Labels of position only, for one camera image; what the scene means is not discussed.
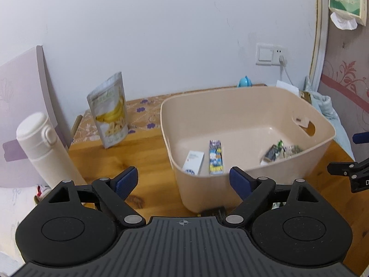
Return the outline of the gold patterned snack bag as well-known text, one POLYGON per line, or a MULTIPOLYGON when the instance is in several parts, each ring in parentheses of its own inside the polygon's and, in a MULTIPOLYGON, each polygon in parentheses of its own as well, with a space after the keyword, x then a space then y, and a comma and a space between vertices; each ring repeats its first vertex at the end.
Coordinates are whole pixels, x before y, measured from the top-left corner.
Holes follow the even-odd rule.
POLYGON ((309 104, 312 104, 312 97, 311 94, 307 91, 299 91, 299 97, 303 99, 304 101, 308 102, 309 104))

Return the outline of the cream curved mirror frame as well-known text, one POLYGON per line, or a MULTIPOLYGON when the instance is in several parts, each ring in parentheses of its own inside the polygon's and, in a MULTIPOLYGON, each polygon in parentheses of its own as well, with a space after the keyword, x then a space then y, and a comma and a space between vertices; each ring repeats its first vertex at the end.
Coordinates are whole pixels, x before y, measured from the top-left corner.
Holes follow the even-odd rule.
POLYGON ((318 91, 327 50, 329 26, 329 0, 316 0, 316 28, 312 64, 309 80, 314 91, 318 91))

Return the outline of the beige plastic storage bin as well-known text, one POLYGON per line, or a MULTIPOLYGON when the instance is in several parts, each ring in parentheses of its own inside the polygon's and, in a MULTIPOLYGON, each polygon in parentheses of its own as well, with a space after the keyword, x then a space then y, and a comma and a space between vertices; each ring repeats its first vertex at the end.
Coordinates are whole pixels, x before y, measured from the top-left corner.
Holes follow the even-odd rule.
POLYGON ((250 176, 291 184, 308 176, 336 135, 331 123, 311 104, 278 87, 233 87, 187 93, 166 99, 160 111, 161 131, 183 205, 194 213, 240 204, 229 184, 237 166, 250 176), (209 174, 205 157, 198 175, 182 170, 189 151, 209 152, 220 140, 223 174, 209 174), (303 152, 267 163, 263 157, 282 140, 303 152))

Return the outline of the small dark snack packet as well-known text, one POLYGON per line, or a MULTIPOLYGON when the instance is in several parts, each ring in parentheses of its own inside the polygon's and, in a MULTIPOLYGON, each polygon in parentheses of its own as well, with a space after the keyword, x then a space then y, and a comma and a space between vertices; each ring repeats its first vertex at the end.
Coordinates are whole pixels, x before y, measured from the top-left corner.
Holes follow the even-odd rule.
POLYGON ((268 149, 268 151, 264 155, 263 161, 267 163, 276 161, 281 153, 281 150, 282 150, 282 147, 277 146, 277 145, 272 145, 270 149, 268 149))

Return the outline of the blue cartoon figurine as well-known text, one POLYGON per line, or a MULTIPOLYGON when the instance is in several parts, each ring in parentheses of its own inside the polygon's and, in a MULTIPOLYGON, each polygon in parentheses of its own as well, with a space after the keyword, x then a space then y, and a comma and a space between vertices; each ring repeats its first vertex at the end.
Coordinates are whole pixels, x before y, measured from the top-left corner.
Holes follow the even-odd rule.
POLYGON ((251 79, 247 76, 241 78, 237 85, 237 87, 251 87, 251 86, 253 86, 253 83, 251 82, 251 79))

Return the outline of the white wall switch socket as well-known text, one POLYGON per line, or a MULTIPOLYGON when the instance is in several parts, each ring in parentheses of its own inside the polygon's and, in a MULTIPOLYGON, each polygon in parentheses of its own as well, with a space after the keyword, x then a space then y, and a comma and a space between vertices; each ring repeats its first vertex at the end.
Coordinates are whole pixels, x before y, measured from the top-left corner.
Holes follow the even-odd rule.
POLYGON ((266 66, 280 66, 281 56, 286 56, 286 49, 282 46, 257 43, 256 64, 266 66))

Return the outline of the banana chips snack pouch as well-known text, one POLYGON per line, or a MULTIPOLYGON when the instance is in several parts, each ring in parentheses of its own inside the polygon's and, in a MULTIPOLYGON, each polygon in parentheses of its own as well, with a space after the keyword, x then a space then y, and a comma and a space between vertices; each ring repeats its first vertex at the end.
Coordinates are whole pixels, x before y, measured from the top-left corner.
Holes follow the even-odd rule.
POLYGON ((87 100, 104 148, 123 141, 129 130, 121 72, 115 73, 92 90, 87 100))

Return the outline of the lilac bed headboard panel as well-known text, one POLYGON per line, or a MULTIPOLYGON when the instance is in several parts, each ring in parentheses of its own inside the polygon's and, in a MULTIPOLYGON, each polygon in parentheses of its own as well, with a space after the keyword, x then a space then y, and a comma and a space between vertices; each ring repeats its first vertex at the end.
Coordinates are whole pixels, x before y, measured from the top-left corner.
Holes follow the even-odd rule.
POLYGON ((0 175, 2 188, 24 188, 44 183, 16 139, 19 124, 42 112, 51 119, 64 146, 49 95, 42 46, 35 46, 1 65, 0 70, 0 175))

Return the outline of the blue cartoon candy box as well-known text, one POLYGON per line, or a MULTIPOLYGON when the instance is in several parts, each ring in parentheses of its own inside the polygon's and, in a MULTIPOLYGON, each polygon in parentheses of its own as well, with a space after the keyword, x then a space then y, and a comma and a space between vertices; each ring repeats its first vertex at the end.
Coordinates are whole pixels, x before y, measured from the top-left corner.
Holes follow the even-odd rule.
POLYGON ((209 174, 223 174, 223 151, 220 140, 209 141, 209 174))

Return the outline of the clear green snack bag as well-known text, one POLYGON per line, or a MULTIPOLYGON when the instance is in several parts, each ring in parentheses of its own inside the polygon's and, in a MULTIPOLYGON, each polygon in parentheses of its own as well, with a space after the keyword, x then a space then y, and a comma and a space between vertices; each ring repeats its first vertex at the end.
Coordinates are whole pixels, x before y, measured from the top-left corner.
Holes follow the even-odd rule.
POLYGON ((277 144, 277 159, 286 159, 290 158, 298 153, 303 152, 303 149, 299 147, 299 145, 290 145, 286 146, 282 140, 279 140, 277 144))

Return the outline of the white thermos bottle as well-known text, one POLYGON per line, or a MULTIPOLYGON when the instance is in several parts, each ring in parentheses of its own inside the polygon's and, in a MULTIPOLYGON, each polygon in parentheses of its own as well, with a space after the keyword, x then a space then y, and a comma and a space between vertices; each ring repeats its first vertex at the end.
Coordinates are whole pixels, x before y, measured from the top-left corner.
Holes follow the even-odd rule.
POLYGON ((29 161, 50 188, 63 180, 85 185, 49 117, 36 112, 24 119, 16 130, 16 139, 29 161))

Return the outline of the white paper sheet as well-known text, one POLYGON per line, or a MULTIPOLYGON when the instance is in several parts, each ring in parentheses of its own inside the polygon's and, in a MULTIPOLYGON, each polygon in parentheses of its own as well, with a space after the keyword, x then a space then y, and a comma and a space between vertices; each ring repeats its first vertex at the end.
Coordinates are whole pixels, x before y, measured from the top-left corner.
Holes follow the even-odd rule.
POLYGON ((292 84, 289 84, 289 83, 286 83, 284 81, 278 80, 277 83, 276 83, 276 87, 281 88, 281 89, 285 89, 285 90, 295 94, 296 96, 300 95, 300 90, 296 86, 294 86, 292 84))

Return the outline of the light blue quilted blanket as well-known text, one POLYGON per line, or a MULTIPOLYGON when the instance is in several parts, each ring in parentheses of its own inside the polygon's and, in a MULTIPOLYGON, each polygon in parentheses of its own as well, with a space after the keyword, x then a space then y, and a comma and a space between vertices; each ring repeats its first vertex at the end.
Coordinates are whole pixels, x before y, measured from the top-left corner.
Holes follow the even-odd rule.
POLYGON ((347 155, 349 155, 350 158, 355 160, 348 134, 340 121, 339 115, 333 108, 331 97, 314 91, 309 77, 305 78, 303 90, 310 94, 312 106, 335 128, 336 136, 334 137, 334 141, 347 153, 347 155))

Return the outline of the floral table mat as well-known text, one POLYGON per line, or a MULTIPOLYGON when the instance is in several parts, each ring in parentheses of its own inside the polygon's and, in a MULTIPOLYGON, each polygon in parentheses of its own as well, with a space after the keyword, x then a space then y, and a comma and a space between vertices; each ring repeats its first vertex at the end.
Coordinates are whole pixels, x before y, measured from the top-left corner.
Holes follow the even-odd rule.
MULTIPOLYGON (((129 133, 137 133, 161 128, 160 109, 161 105, 167 98, 182 93, 164 94, 160 96, 152 96, 128 101, 126 109, 128 112, 128 128, 129 133)), ((76 132, 73 136, 72 145, 84 143, 88 141, 99 141, 100 136, 90 109, 87 109, 82 115, 76 132)))

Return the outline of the white rectangular box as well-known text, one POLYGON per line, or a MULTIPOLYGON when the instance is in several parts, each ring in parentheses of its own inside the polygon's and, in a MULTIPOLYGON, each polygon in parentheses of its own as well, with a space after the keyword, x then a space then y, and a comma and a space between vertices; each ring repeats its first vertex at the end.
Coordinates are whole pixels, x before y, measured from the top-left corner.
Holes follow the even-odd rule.
POLYGON ((203 164, 204 155, 201 151, 189 151, 182 170, 189 175, 198 175, 203 164))

